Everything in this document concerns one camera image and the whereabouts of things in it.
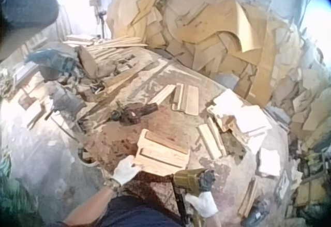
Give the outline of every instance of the wooden plank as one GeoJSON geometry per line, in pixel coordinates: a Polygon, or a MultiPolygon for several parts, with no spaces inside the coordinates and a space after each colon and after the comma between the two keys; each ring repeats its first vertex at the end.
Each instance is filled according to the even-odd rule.
{"type": "Polygon", "coordinates": [[[171,141],[167,138],[164,138],[160,135],[157,135],[157,134],[155,134],[151,131],[146,132],[145,138],[150,140],[150,141],[153,141],[155,143],[161,144],[165,147],[168,147],[168,148],[171,148],[171,149],[176,150],[178,152],[181,152],[183,154],[186,154],[186,155],[189,154],[189,151],[188,151],[187,148],[179,146],[175,142],[173,142],[173,141],[171,141]]]}
{"type": "Polygon", "coordinates": [[[254,180],[254,182],[253,182],[253,186],[252,186],[252,194],[249,197],[247,208],[246,208],[246,210],[244,212],[244,217],[245,218],[248,217],[249,212],[252,209],[252,206],[253,206],[253,203],[254,203],[254,200],[255,200],[255,196],[256,196],[256,193],[257,193],[257,189],[258,189],[258,182],[259,182],[259,178],[256,177],[255,180],[254,180]]]}
{"type": "Polygon", "coordinates": [[[196,86],[187,86],[187,99],[185,113],[192,116],[199,115],[199,88],[196,86]]]}
{"type": "Polygon", "coordinates": [[[166,164],[171,164],[174,167],[179,167],[179,168],[185,167],[187,162],[182,156],[177,156],[177,154],[178,152],[164,153],[164,152],[160,152],[157,149],[151,149],[151,148],[142,148],[140,151],[140,155],[145,156],[149,159],[153,159],[166,164]]]}
{"type": "Polygon", "coordinates": [[[62,43],[75,44],[75,45],[86,45],[86,46],[93,44],[93,42],[82,42],[82,41],[63,41],[62,43]]]}
{"type": "Polygon", "coordinates": [[[184,90],[182,94],[182,101],[179,106],[179,110],[185,112],[186,110],[186,103],[187,103],[187,96],[188,96],[188,85],[184,84],[184,90]]]}
{"type": "Polygon", "coordinates": [[[213,137],[212,132],[208,128],[207,124],[200,125],[198,127],[200,136],[209,152],[210,157],[215,160],[222,156],[221,151],[218,149],[216,141],[213,137]]]}
{"type": "Polygon", "coordinates": [[[247,209],[249,196],[252,194],[253,184],[254,184],[254,180],[252,179],[248,184],[248,188],[247,188],[247,191],[245,193],[244,199],[243,199],[242,204],[240,205],[240,208],[238,210],[238,215],[241,216],[241,217],[244,216],[244,213],[247,209]]]}
{"type": "Polygon", "coordinates": [[[160,105],[165,100],[165,98],[170,93],[172,93],[172,91],[174,91],[175,87],[175,85],[165,86],[153,99],[150,100],[149,104],[157,103],[158,105],[160,105]]]}
{"type": "Polygon", "coordinates": [[[223,156],[227,156],[227,151],[225,150],[224,144],[223,144],[223,140],[221,138],[221,135],[217,129],[216,124],[214,123],[213,119],[211,117],[208,117],[207,119],[207,125],[209,127],[209,129],[211,130],[213,137],[216,141],[216,144],[219,148],[219,150],[221,151],[223,156]]]}

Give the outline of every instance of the nail gun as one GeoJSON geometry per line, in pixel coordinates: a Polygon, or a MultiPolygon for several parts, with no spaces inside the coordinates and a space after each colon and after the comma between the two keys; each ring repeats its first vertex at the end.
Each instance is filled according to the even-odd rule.
{"type": "Polygon", "coordinates": [[[215,176],[211,169],[181,170],[171,176],[178,211],[184,226],[202,227],[204,220],[193,207],[185,201],[186,193],[199,196],[201,192],[212,189],[215,176]]]}

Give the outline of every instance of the wooden board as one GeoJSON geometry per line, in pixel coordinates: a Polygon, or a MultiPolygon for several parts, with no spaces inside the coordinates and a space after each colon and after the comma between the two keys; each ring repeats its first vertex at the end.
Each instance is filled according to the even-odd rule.
{"type": "Polygon", "coordinates": [[[222,153],[218,149],[217,143],[208,125],[207,124],[200,125],[198,127],[198,130],[200,133],[200,137],[202,138],[204,144],[206,145],[206,149],[208,150],[210,157],[213,160],[222,157],[222,153]]]}
{"type": "Polygon", "coordinates": [[[199,88],[188,85],[185,113],[192,116],[199,115],[199,88]]]}
{"type": "Polygon", "coordinates": [[[179,111],[180,106],[182,104],[182,98],[183,98],[183,91],[184,91],[184,84],[183,83],[177,83],[176,84],[176,91],[174,96],[174,102],[172,104],[171,109],[173,111],[179,111]]]}
{"type": "Polygon", "coordinates": [[[209,129],[211,130],[213,137],[216,141],[216,144],[219,148],[219,150],[222,153],[222,156],[227,156],[227,151],[225,150],[224,144],[223,144],[223,140],[221,138],[221,135],[217,129],[216,124],[214,123],[213,119],[211,117],[208,117],[207,119],[207,125],[209,127],[209,129]]]}
{"type": "Polygon", "coordinates": [[[147,173],[156,174],[159,176],[166,176],[174,174],[179,170],[186,168],[189,161],[188,154],[183,154],[164,144],[159,144],[151,140],[146,139],[146,134],[150,132],[147,129],[141,131],[137,146],[138,151],[135,164],[142,165],[142,170],[147,173]]]}
{"type": "Polygon", "coordinates": [[[150,140],[150,141],[153,141],[155,143],[158,143],[158,144],[161,144],[165,147],[168,147],[168,148],[171,148],[173,150],[176,150],[178,152],[181,152],[183,154],[186,154],[188,155],[189,154],[189,151],[187,148],[184,148],[182,146],[179,146],[178,144],[176,144],[175,142],[165,138],[165,137],[162,137],[160,135],[157,135],[151,131],[147,131],[146,132],[146,135],[145,135],[145,138],[150,140]]]}
{"type": "Polygon", "coordinates": [[[174,91],[175,87],[175,85],[165,86],[153,99],[150,100],[150,102],[148,102],[148,104],[157,103],[160,105],[165,98],[174,91]]]}
{"type": "Polygon", "coordinates": [[[231,32],[237,36],[242,52],[261,47],[257,34],[236,0],[207,6],[191,23],[178,29],[177,36],[183,41],[198,43],[216,32],[231,32]]]}

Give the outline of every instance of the white work glove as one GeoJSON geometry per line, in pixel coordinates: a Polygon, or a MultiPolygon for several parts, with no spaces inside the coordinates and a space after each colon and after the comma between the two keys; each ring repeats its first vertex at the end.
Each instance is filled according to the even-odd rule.
{"type": "Polygon", "coordinates": [[[211,192],[202,192],[199,197],[188,193],[185,200],[193,205],[203,218],[209,218],[218,212],[211,192]]]}
{"type": "Polygon", "coordinates": [[[134,156],[128,156],[121,160],[114,170],[113,179],[116,180],[120,185],[124,185],[126,182],[132,180],[139,171],[141,167],[133,165],[134,156]]]}

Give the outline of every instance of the wooden stick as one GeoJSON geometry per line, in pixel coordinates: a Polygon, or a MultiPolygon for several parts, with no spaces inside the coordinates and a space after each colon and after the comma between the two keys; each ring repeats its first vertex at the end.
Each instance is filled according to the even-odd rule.
{"type": "Polygon", "coordinates": [[[256,177],[256,178],[255,178],[255,181],[254,181],[254,183],[253,183],[252,193],[251,193],[251,195],[250,195],[250,197],[249,197],[249,201],[248,201],[248,204],[247,204],[247,208],[246,208],[245,213],[244,213],[244,217],[245,217],[245,218],[248,217],[249,212],[250,212],[250,210],[252,209],[252,205],[253,205],[253,202],[254,202],[254,199],[255,199],[255,195],[256,195],[256,193],[257,193],[257,187],[258,187],[258,182],[259,182],[258,179],[259,179],[259,178],[256,177]]]}

